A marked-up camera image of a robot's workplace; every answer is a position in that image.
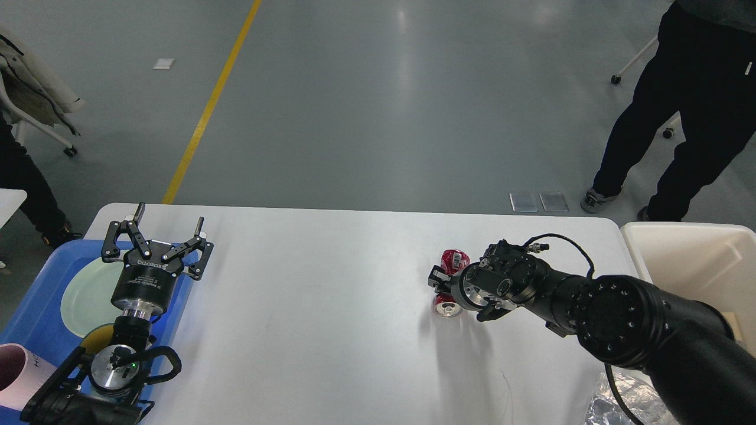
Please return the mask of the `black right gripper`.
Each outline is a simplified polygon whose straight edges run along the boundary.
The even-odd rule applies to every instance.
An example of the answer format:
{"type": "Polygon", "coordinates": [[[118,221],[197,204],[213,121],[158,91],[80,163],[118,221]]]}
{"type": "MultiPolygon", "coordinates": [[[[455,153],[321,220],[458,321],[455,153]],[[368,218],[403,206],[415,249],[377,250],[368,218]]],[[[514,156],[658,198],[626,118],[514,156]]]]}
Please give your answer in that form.
{"type": "Polygon", "coordinates": [[[428,275],[428,285],[436,294],[451,294],[457,304],[467,311],[481,311],[488,301],[480,288],[473,285],[471,277],[478,266],[467,266],[456,273],[446,273],[442,266],[433,266],[428,275]]]}

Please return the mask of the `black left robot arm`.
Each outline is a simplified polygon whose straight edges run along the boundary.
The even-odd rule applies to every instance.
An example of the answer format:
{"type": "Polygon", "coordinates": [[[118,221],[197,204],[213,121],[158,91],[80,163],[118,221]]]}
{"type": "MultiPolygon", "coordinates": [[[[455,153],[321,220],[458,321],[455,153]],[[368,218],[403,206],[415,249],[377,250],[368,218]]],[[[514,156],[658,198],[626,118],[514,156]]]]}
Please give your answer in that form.
{"type": "Polygon", "coordinates": [[[112,322],[84,337],[21,404],[29,424],[138,424],[154,407],[144,390],[178,376],[182,363],[168,345],[181,308],[182,278],[200,280],[214,249],[200,216],[181,244],[149,240],[139,229],[146,205],[111,221],[99,261],[117,266],[106,286],[112,322]]]}

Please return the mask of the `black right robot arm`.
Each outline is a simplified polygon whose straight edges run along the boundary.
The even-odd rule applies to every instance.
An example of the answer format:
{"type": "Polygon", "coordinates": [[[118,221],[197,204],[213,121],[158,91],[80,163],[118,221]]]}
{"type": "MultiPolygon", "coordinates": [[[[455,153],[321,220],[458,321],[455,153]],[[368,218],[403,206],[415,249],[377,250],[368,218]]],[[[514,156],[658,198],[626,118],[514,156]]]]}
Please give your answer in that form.
{"type": "Polygon", "coordinates": [[[500,240],[457,272],[434,266],[429,287],[478,321],[526,308],[553,333],[575,335],[605,365],[623,410],[613,366],[648,375],[680,424],[754,423],[754,356],[735,342],[723,313],[640,278],[594,277],[593,263],[585,276],[560,272],[537,258],[547,249],[540,236],[522,245],[500,240]]]}

